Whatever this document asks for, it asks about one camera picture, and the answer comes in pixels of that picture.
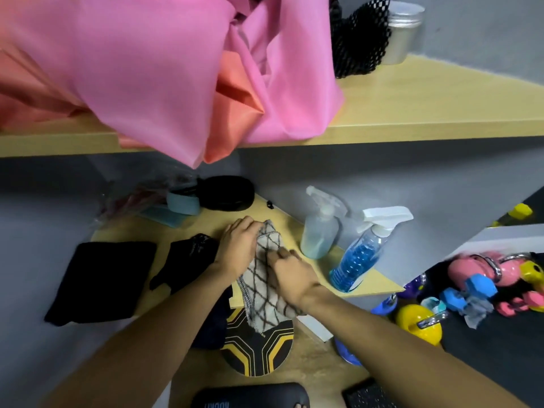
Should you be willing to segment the light blue band roll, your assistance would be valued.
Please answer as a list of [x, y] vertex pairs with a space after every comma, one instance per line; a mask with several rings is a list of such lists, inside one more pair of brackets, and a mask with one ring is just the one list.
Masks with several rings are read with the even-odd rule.
[[166, 201], [168, 209], [172, 212], [187, 216], [197, 216], [200, 214], [200, 201], [196, 196], [168, 192]]

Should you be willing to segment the clear plastic bag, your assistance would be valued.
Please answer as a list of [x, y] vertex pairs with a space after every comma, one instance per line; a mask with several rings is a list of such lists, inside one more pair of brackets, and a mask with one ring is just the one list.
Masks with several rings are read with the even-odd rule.
[[130, 171], [108, 184], [93, 226], [102, 228], [121, 219], [140, 217], [177, 228], [191, 216], [170, 211], [166, 195], [174, 192], [196, 196], [197, 178], [194, 170], [177, 164], [163, 163]]

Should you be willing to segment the person's right hand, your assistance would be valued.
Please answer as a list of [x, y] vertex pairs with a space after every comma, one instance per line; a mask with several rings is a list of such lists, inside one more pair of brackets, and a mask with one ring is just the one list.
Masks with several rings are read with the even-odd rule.
[[322, 291], [322, 285], [313, 267], [303, 260], [303, 265], [298, 268], [292, 270], [272, 269], [272, 271], [277, 280], [278, 294], [303, 313], [311, 313], [313, 305]]

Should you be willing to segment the black glove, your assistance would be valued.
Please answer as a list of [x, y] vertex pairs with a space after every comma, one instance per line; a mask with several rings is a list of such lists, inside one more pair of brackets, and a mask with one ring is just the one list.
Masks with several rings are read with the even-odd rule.
[[173, 295], [196, 280], [215, 260], [219, 241], [199, 233], [170, 244], [164, 266], [149, 283], [150, 290], [166, 284]]

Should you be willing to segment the blue dumbbell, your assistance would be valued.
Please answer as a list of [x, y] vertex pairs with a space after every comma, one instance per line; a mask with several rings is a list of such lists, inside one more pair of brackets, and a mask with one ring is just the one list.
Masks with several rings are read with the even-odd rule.
[[482, 274], [474, 274], [465, 280], [465, 288], [448, 287], [439, 294], [445, 307], [454, 312], [463, 312], [471, 300], [488, 300], [498, 293], [494, 282]]

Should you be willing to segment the small yellow dumbbell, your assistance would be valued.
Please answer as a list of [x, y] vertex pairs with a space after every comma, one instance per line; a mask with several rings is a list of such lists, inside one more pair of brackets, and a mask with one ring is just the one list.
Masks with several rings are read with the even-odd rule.
[[512, 210], [493, 221], [491, 228], [501, 226], [519, 226], [522, 222], [533, 214], [533, 210], [525, 203], [519, 203]]

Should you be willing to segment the purple kettlebell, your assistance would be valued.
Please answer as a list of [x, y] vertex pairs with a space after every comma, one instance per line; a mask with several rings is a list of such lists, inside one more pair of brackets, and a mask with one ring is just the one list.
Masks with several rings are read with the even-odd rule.
[[417, 276], [408, 284], [404, 285], [404, 290], [398, 292], [399, 299], [414, 300], [418, 297], [421, 291], [425, 288], [427, 282], [427, 276], [425, 273]]

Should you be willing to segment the pink dumbbell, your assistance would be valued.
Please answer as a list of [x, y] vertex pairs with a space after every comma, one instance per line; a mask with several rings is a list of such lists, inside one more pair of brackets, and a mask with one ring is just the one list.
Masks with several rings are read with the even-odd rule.
[[517, 295], [497, 294], [493, 303], [495, 310], [504, 317], [513, 317], [528, 311], [544, 313], [544, 295], [534, 290]]

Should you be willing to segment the silver metal tin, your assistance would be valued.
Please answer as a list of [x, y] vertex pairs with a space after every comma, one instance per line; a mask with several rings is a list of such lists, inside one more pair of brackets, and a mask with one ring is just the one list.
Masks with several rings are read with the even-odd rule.
[[390, 1], [387, 26], [390, 38], [382, 65], [398, 65], [405, 61], [422, 26], [425, 7], [405, 1]]

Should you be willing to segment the dark navy cloth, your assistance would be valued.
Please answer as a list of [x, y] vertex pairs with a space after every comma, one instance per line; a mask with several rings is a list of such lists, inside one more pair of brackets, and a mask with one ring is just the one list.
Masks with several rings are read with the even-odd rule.
[[232, 313], [230, 298], [233, 295], [232, 287], [228, 287], [214, 304], [199, 329], [191, 348], [203, 350], [219, 350], [226, 340], [228, 317]]

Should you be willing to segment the clear spray bottle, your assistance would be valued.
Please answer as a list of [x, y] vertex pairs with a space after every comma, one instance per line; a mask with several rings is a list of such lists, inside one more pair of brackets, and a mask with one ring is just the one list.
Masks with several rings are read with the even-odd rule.
[[306, 193], [317, 210], [305, 219], [300, 249], [307, 258], [318, 260], [330, 251], [339, 232], [339, 219], [346, 216], [348, 208], [339, 198], [315, 186], [308, 186]]

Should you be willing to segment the black mesh bag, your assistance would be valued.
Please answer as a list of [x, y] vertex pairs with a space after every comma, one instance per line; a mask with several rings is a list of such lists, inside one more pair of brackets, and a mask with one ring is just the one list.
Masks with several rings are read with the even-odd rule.
[[329, 0], [332, 61], [336, 79], [368, 75], [382, 63], [389, 45], [390, 0], [370, 0], [342, 17], [338, 0]]

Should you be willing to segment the black round case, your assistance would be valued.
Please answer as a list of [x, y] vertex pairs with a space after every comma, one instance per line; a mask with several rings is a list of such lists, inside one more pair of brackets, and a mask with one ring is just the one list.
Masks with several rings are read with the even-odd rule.
[[240, 212], [255, 200], [253, 183], [241, 176], [214, 176], [197, 179], [196, 196], [200, 206], [211, 211]]

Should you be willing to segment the person's right forearm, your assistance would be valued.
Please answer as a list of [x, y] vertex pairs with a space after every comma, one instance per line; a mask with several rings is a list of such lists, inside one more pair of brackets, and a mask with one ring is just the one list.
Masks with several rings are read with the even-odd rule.
[[337, 336], [403, 408], [529, 408], [443, 349], [323, 286], [306, 289], [297, 307]]

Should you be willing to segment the pink fabric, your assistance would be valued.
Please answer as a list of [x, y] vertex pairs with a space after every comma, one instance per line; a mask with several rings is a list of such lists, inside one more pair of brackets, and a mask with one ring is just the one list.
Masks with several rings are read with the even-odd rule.
[[343, 104], [328, 0], [0, 0], [0, 47], [118, 134], [193, 168], [223, 52], [239, 55], [264, 109], [241, 143], [316, 137]]

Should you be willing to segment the yellow kettlebell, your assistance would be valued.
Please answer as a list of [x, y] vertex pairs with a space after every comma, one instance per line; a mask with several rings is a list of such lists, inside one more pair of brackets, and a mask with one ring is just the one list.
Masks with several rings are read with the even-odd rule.
[[412, 303], [401, 307], [394, 320], [401, 329], [438, 347], [443, 336], [441, 322], [448, 316], [447, 310], [434, 313], [419, 304]]

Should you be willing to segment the blue kettlebell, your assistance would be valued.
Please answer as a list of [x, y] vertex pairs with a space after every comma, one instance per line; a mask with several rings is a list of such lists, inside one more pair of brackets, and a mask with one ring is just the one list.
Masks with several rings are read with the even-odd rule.
[[387, 316], [391, 314], [398, 305], [398, 296], [396, 293], [388, 296], [384, 301], [371, 309], [371, 314], [378, 316]]

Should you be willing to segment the black folded cloth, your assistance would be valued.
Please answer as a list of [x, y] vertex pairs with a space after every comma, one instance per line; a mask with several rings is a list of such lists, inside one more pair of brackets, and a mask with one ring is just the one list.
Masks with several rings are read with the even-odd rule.
[[60, 327], [131, 318], [156, 251], [150, 241], [79, 244], [44, 321]]

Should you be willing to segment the pink kettlebell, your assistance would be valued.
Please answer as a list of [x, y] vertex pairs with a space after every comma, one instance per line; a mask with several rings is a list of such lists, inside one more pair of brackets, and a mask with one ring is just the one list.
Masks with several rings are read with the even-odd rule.
[[499, 263], [488, 254], [459, 257], [450, 263], [447, 273], [457, 288], [475, 296], [496, 294], [496, 284], [503, 277]]
[[508, 287], [514, 285], [520, 279], [520, 266], [532, 259], [529, 252], [503, 254], [497, 251], [487, 252], [497, 267], [500, 269], [500, 275], [494, 276], [494, 283], [497, 287]]

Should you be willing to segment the wooden shelf board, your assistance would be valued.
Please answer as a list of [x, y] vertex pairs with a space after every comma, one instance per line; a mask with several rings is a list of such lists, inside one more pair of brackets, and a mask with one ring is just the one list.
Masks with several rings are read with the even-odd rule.
[[[544, 136], [544, 86], [527, 81], [409, 55], [338, 84], [344, 105], [322, 135], [241, 148]], [[148, 150], [89, 114], [0, 131], [0, 158]]]

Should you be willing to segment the blue round weight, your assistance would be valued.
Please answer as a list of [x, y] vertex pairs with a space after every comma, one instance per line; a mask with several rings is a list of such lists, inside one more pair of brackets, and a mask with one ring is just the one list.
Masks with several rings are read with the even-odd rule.
[[334, 345], [338, 355], [345, 362], [354, 366], [359, 366], [359, 367], [363, 366], [362, 363], [358, 360], [358, 358], [353, 353], [351, 353], [348, 350], [348, 348], [336, 336], [333, 338], [333, 340], [334, 340]]

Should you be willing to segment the white block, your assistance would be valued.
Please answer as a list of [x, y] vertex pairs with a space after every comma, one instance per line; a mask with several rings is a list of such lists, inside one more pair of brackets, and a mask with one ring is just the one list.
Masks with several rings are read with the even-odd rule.
[[298, 316], [297, 319], [312, 333], [313, 336], [319, 338], [319, 340], [321, 340], [323, 343], [334, 337], [334, 335], [326, 327], [324, 327], [323, 324], [318, 322], [310, 315], [301, 315]]

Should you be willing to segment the black mesh mat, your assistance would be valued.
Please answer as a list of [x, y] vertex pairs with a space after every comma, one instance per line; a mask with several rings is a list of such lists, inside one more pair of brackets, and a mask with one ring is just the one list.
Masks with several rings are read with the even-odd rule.
[[398, 408], [372, 377], [343, 390], [342, 398], [347, 408]]

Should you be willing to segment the person's left forearm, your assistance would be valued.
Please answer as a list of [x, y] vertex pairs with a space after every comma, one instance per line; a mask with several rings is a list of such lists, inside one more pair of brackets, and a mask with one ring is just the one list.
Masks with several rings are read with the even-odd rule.
[[43, 408], [152, 408], [222, 293], [247, 265], [213, 263], [129, 324], [62, 381]]

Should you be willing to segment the white brown checked cloth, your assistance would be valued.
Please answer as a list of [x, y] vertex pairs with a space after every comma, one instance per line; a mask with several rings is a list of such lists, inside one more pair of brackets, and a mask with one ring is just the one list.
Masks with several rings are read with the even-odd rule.
[[277, 292], [277, 279], [268, 262], [268, 253], [283, 247], [282, 236], [271, 220], [264, 221], [256, 236], [256, 249], [247, 270], [238, 278], [248, 324], [259, 334], [293, 320], [303, 312]]

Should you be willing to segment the person's left hand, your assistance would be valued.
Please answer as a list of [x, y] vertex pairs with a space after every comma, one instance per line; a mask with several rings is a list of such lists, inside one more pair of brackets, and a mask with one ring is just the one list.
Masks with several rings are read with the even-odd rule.
[[220, 270], [228, 283], [232, 283], [246, 271], [255, 257], [255, 252], [256, 244], [242, 244], [240, 242], [227, 244], [224, 232], [219, 243], [214, 266]]

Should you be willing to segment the blue liquid spray bottle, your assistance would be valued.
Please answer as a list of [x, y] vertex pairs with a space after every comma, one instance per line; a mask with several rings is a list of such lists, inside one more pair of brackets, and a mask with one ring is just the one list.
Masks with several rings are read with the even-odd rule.
[[330, 271], [330, 284], [342, 293], [357, 288], [364, 274], [380, 259], [396, 226], [412, 219], [412, 212], [404, 206], [364, 209], [362, 223], [356, 229], [359, 237], [345, 250], [337, 267]]

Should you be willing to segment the black yellow round disc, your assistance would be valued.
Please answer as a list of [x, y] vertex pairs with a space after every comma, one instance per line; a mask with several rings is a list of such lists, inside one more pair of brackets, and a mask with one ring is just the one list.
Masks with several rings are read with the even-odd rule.
[[239, 374], [262, 377], [285, 362], [293, 346], [294, 334], [292, 320], [258, 333], [249, 325], [245, 309], [235, 308], [227, 318], [226, 339], [220, 352]]

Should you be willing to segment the black padded cushion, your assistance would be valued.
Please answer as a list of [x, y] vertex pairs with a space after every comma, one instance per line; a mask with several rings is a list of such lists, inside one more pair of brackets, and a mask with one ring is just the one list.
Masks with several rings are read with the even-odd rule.
[[205, 388], [190, 408], [310, 408], [309, 395], [298, 383]]

